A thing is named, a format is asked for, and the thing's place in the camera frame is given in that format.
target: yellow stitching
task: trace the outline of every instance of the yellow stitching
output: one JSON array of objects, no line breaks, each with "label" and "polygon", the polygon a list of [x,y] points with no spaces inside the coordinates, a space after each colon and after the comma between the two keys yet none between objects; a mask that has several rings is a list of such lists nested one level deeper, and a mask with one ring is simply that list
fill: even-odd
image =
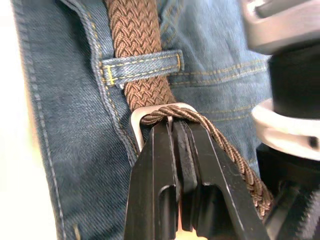
[{"label": "yellow stitching", "polygon": [[256,72],[261,72],[261,71],[264,71],[266,70],[265,67],[262,67],[262,68],[254,68],[254,69],[251,69],[251,70],[248,70],[248,71],[244,71],[244,72],[241,72],[241,73],[237,73],[237,74],[233,74],[233,75],[229,75],[229,76],[226,76],[226,77],[222,77],[222,78],[217,78],[217,79],[211,79],[211,80],[202,80],[202,81],[182,81],[182,82],[174,82],[174,83],[169,83],[170,85],[183,85],[183,84],[200,84],[200,83],[208,83],[208,84],[211,84],[211,83],[217,83],[217,82],[221,82],[221,81],[224,81],[224,80],[228,80],[228,79],[233,79],[233,78],[236,78],[236,77],[240,77],[244,74],[249,74],[249,73],[256,73]]},{"label": "yellow stitching", "polygon": [[114,79],[112,78],[110,66],[108,65],[107,67],[108,67],[108,75],[109,75],[109,78],[110,78],[110,83],[111,83],[112,85],[114,85],[114,84],[115,84],[115,81],[114,81]]},{"label": "yellow stitching", "polygon": [[185,69],[185,61],[182,62],[182,68],[181,69]]},{"label": "yellow stitching", "polygon": [[[94,36],[96,37],[96,41],[97,41],[97,45],[98,45],[98,48],[99,48],[99,68],[100,68],[100,74],[101,74],[101,78],[102,78],[102,82],[104,84],[106,84],[106,79],[104,78],[104,71],[103,71],[103,65],[102,65],[102,50],[101,50],[101,45],[99,44],[99,39],[98,39],[98,34],[96,32],[96,26],[94,24],[94,21],[90,15],[90,13],[88,11],[86,11],[88,17],[90,18],[91,20],[91,24],[94,26]],[[120,121],[120,117],[119,117],[119,114],[117,112],[117,109],[116,109],[116,106],[114,105],[111,97],[110,97],[110,92],[109,92],[109,88],[107,85],[104,86],[105,89],[106,89],[106,92],[107,92],[107,96],[108,96],[108,100],[109,100],[109,103],[112,105],[112,108],[114,110],[114,114],[116,116],[116,118],[118,119],[118,123],[119,123],[119,126],[121,128],[121,131],[123,132],[124,135],[126,135],[127,139],[129,140],[130,144],[131,144],[131,147],[133,148],[133,151],[135,153],[135,155],[138,157],[138,152],[135,148],[135,145],[134,143],[132,142],[131,138],[129,137],[129,135],[124,131],[124,127],[122,126],[121,124],[121,121]]]},{"label": "yellow stitching", "polygon": [[108,67],[113,68],[113,67],[119,67],[119,66],[128,65],[128,64],[137,64],[137,63],[143,63],[143,62],[148,62],[148,61],[154,61],[154,60],[158,60],[158,59],[167,59],[167,58],[171,58],[171,57],[176,57],[176,55],[160,56],[157,58],[151,58],[151,59],[139,60],[139,61],[129,61],[129,62],[117,64],[117,65],[106,65],[103,68],[104,69],[106,69]]},{"label": "yellow stitching", "polygon": [[233,113],[233,112],[239,112],[242,110],[247,110],[250,108],[253,108],[256,104],[251,104],[249,106],[243,106],[243,107],[239,107],[239,108],[235,108],[232,110],[221,110],[221,111],[202,111],[202,114],[217,114],[217,113]]},{"label": "yellow stitching", "polygon": [[[174,9],[175,4],[176,4],[176,1],[174,1],[174,3],[172,3],[170,8],[168,9],[167,14],[165,15],[167,18],[169,18],[169,15],[171,14],[172,10]],[[160,34],[163,34],[167,30],[168,27],[169,27],[169,21],[164,25],[163,30],[160,32]]]},{"label": "yellow stitching", "polygon": [[223,119],[210,119],[211,122],[222,122],[222,121],[230,121],[230,120],[238,120],[238,119],[245,119],[249,117],[250,114],[243,115],[243,116],[237,116],[237,117],[228,117]]},{"label": "yellow stitching", "polygon": [[80,235],[80,231],[79,231],[78,225],[74,224],[73,225],[73,229],[74,229],[75,239],[76,240],[81,240],[81,235]]},{"label": "yellow stitching", "polygon": [[253,163],[253,162],[256,162],[256,159],[255,159],[255,158],[251,158],[251,159],[248,159],[246,162],[247,162],[248,164],[249,164],[249,163]]},{"label": "yellow stitching", "polygon": [[178,65],[163,67],[163,68],[160,68],[160,69],[156,69],[156,70],[153,70],[153,71],[142,72],[142,73],[138,73],[138,74],[135,74],[135,75],[120,76],[120,77],[117,77],[117,78],[113,78],[113,80],[135,78],[135,77],[138,77],[138,76],[152,74],[152,73],[156,73],[156,72],[163,71],[163,70],[173,69],[173,68],[176,68],[176,67],[178,67]]},{"label": "yellow stitching", "polygon": [[[174,24],[173,24],[173,25],[176,25],[176,24],[177,24],[177,21],[178,21],[178,18],[179,18],[179,14],[180,14],[182,8],[183,8],[183,3],[179,6],[178,10],[176,11],[176,16],[175,16],[175,18],[174,18]],[[164,44],[162,45],[162,47],[164,48],[168,43],[170,43],[171,40],[176,36],[176,34],[177,34],[177,32],[174,31],[174,32],[172,33],[171,37],[164,42]]]},{"label": "yellow stitching", "polygon": [[237,65],[229,66],[226,68],[221,68],[214,71],[193,71],[193,72],[177,72],[177,73],[170,73],[170,76],[176,76],[176,75],[214,75],[214,74],[221,74],[221,73],[227,73],[231,70],[241,69],[244,67],[249,67],[257,63],[264,62],[261,59],[256,59],[254,61],[248,61],[244,63],[239,63]]},{"label": "yellow stitching", "polygon": [[176,54],[176,59],[177,59],[177,61],[178,61],[178,71],[180,71],[180,57],[179,57],[179,55],[178,55],[178,53]]}]

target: braided belt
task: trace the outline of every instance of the braided belt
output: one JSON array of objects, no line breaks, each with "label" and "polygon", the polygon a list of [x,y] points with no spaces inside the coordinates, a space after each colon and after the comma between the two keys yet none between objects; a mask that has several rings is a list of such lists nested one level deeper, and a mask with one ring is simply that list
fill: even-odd
[{"label": "braided belt", "polygon": [[[162,50],[156,0],[105,0],[105,2],[116,58],[157,53]],[[175,103],[166,76],[128,82],[124,86],[124,94],[131,111],[141,107]],[[165,106],[145,116],[141,123],[154,124],[168,116],[188,119],[206,128],[237,165],[262,219],[269,211],[273,197],[237,149],[205,116],[187,108]]]}]

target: denim fabric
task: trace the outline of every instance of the denim fabric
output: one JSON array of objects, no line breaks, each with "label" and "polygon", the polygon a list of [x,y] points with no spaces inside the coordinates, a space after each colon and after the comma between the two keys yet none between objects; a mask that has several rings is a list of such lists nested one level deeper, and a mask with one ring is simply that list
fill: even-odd
[{"label": "denim fabric", "polygon": [[[123,90],[109,85],[104,68],[127,61],[114,58],[106,7],[101,0],[12,2],[57,236],[75,239],[77,229],[83,240],[121,239],[137,151]],[[250,111],[270,97],[269,79],[266,57],[247,50],[238,1],[157,5],[163,52],[137,58],[181,51],[184,70],[168,77],[177,101],[207,116],[257,170]],[[114,74],[134,70],[127,67]]]},{"label": "denim fabric", "polygon": [[111,58],[103,60],[102,65],[108,86],[123,85],[139,79],[176,73],[185,68],[183,54],[180,50]]}]

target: machine part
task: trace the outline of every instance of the machine part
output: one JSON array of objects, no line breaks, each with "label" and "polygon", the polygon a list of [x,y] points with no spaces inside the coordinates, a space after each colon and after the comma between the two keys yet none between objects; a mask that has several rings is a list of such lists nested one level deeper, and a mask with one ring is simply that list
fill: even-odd
[{"label": "machine part", "polygon": [[237,166],[199,123],[156,124],[133,166],[124,240],[169,240],[182,228],[210,240],[268,240]]},{"label": "machine part", "polygon": [[298,156],[320,161],[320,120],[294,118],[273,111],[268,99],[252,110],[256,134],[267,146]]},{"label": "machine part", "polygon": [[132,168],[127,200],[125,240],[170,240],[178,226],[178,188],[171,130],[154,126]]},{"label": "machine part", "polygon": [[270,240],[317,240],[320,227],[319,190],[311,190],[294,182],[286,182],[276,197],[274,207],[265,220]]},{"label": "machine part", "polygon": [[256,12],[261,18],[271,17],[310,0],[256,0]]},{"label": "machine part", "polygon": [[276,196],[264,222],[270,239],[319,239],[320,162],[289,155],[265,144],[256,153],[261,178]]},{"label": "machine part", "polygon": [[193,214],[181,210],[182,228],[190,221],[198,236],[210,240],[269,239],[236,165],[200,124],[189,123],[185,131],[198,185],[191,193]]},{"label": "machine part", "polygon": [[320,119],[320,43],[273,55],[268,64],[273,110],[291,118]]},{"label": "machine part", "polygon": [[155,105],[155,106],[145,106],[145,107],[140,107],[140,108],[133,111],[133,113],[130,116],[129,124],[130,124],[130,128],[133,132],[135,144],[137,146],[139,153],[141,152],[142,148],[144,147],[144,138],[142,136],[141,129],[140,129],[141,119],[144,116],[151,114],[153,111],[156,111],[162,107],[171,106],[171,105],[178,106],[180,108],[190,109],[194,112],[197,112],[192,106],[190,106],[186,103],[182,103],[182,102],[163,104],[163,105]]},{"label": "machine part", "polygon": [[255,52],[273,55],[320,39],[320,0],[241,0],[241,4],[247,44]]}]

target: gray metal part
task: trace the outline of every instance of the gray metal part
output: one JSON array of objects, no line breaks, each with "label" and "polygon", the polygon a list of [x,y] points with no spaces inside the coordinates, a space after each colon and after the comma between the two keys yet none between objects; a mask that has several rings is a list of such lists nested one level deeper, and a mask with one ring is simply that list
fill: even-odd
[{"label": "gray metal part", "polygon": [[307,1],[310,0],[259,0],[255,9],[259,17],[267,18]]},{"label": "gray metal part", "polygon": [[308,199],[308,207],[301,217],[300,238],[314,239],[320,219],[320,186],[312,192]]},{"label": "gray metal part", "polygon": [[320,40],[320,0],[305,1],[268,17],[257,12],[264,6],[261,1],[241,3],[247,44],[255,52],[272,55],[291,45]]}]

